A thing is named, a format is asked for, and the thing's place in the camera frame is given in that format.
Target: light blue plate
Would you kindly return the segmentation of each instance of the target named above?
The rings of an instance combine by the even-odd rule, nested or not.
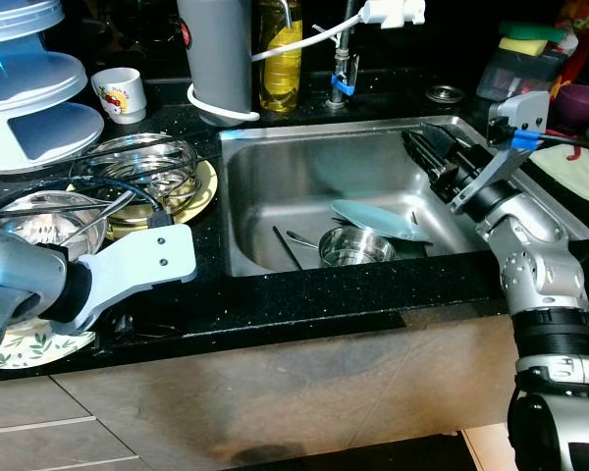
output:
[[[415,242],[425,242],[430,239],[428,233],[420,226],[376,206],[337,199],[332,202],[332,208],[359,228],[370,229],[378,236],[402,238]]]

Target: plate with leaf pattern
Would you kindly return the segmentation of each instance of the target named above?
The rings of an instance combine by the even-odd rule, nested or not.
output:
[[[25,329],[7,331],[0,343],[0,369],[19,370],[45,365],[64,358],[94,340],[94,332],[79,336],[60,336],[50,323],[35,319]]]

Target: yellow dish soap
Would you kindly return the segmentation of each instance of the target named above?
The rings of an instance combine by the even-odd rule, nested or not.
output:
[[[259,0],[261,51],[275,49],[303,39],[301,4],[299,0],[288,0],[292,27],[287,27],[285,1]],[[300,69],[300,49],[261,61],[259,102],[262,108],[286,112],[296,107]]]

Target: black countertop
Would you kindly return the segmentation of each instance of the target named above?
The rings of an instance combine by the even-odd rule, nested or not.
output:
[[[330,113],[326,92],[314,92],[312,78],[303,83],[300,104],[288,115],[262,113],[249,128],[365,121],[413,116],[460,116],[484,131],[489,103],[465,99],[443,106],[423,96],[436,77],[420,73],[359,78],[360,95],[347,109]],[[214,162],[220,152],[218,130],[203,124],[184,103],[187,83],[150,84],[148,117],[119,127],[106,120],[101,139],[135,132],[182,135],[201,156]],[[65,175],[69,166],[17,177],[0,177],[0,196],[31,180]],[[589,203],[552,181],[532,164],[524,170],[589,227]],[[505,309],[498,266],[490,252],[401,260],[384,264],[306,270],[231,278],[224,274],[218,193],[188,224],[192,229],[198,275],[186,285],[136,294],[110,308],[99,323],[95,343],[53,363],[24,370],[0,370],[0,380],[58,374],[91,368],[171,358],[230,348],[304,340],[497,315]],[[573,242],[583,263],[589,295],[589,240]],[[482,302],[484,309],[454,309]],[[131,316],[134,328],[118,335],[111,320]]]

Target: green sponge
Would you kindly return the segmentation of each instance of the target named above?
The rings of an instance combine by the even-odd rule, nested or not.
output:
[[[564,29],[533,23],[500,23],[500,34],[510,39],[542,39],[559,43],[565,33]]]

